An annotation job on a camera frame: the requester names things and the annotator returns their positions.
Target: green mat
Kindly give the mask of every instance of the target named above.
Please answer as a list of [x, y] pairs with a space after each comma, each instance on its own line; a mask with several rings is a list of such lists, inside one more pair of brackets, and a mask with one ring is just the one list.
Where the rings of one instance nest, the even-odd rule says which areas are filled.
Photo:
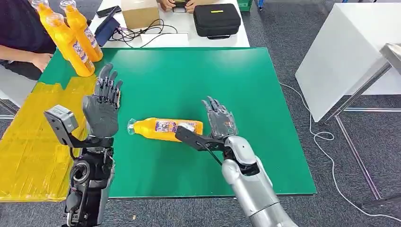
[[[115, 136], [116, 175], [110, 197], [233, 195], [208, 152], [178, 142], [129, 135], [129, 119], [190, 119], [209, 124], [206, 96], [233, 112], [277, 194], [316, 193], [314, 182], [265, 48], [103, 49], [96, 71], [112, 62], [122, 79], [120, 130]], [[60, 53], [40, 78], [66, 86], [75, 75]], [[215, 152], [222, 160], [221, 152]]]

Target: yellow plastic bag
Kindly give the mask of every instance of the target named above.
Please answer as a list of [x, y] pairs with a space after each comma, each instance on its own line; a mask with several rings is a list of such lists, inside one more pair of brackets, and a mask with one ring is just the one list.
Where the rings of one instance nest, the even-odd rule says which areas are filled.
[[95, 79], [73, 77], [65, 90], [60, 84], [36, 84], [0, 141], [0, 201], [65, 199], [69, 148], [59, 143], [43, 112], [57, 104], [70, 109], [78, 121], [73, 135], [85, 139], [82, 98], [93, 93]]

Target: smartphone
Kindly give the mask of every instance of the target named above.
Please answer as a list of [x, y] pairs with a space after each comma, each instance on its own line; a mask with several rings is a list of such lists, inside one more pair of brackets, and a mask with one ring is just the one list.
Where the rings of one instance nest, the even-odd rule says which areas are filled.
[[[117, 7], [116, 13], [121, 12], [121, 8], [119, 6], [114, 6], [114, 7]], [[100, 10], [100, 11], [96, 12], [96, 15], [99, 18], [105, 17], [105, 16], [109, 15], [109, 13], [114, 9], [114, 7], [110, 7], [110, 8], [107, 8], [107, 9]]]

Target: green crate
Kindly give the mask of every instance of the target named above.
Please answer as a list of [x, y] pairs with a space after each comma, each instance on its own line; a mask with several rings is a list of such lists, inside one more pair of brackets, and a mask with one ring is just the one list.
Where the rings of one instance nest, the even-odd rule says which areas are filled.
[[249, 12], [251, 10], [252, 0], [238, 0], [239, 10]]

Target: orange bottle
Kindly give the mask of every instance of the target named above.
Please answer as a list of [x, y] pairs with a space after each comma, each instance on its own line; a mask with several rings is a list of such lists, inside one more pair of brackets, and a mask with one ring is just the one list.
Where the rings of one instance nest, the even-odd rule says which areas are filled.
[[53, 13], [47, 16], [46, 22], [54, 31], [55, 43], [64, 53], [76, 73], [82, 77], [89, 77], [95, 72], [93, 63], [88, 59], [72, 30], [64, 23], [63, 15]]
[[36, 9], [36, 11], [39, 14], [40, 22], [42, 23], [43, 27], [46, 29], [47, 33], [49, 34], [50, 38], [56, 43], [55, 38], [54, 38], [54, 31], [52, 26], [50, 26], [46, 22], [46, 17], [50, 14], [53, 14], [53, 10], [49, 7], [49, 2], [47, 0], [31, 0], [31, 5]]
[[103, 58], [103, 52], [99, 44], [97, 44], [95, 36], [87, 26], [87, 19], [77, 10], [75, 0], [62, 0], [60, 8], [65, 11], [67, 23], [75, 33], [88, 58], [93, 62], [100, 61]]
[[128, 121], [127, 130], [130, 135], [139, 134], [149, 139], [168, 140], [181, 142], [175, 137], [177, 127], [181, 123], [186, 123], [193, 127], [193, 131], [199, 135], [203, 133], [203, 123], [193, 120], [173, 120], [147, 118], [143, 121], [131, 119]]

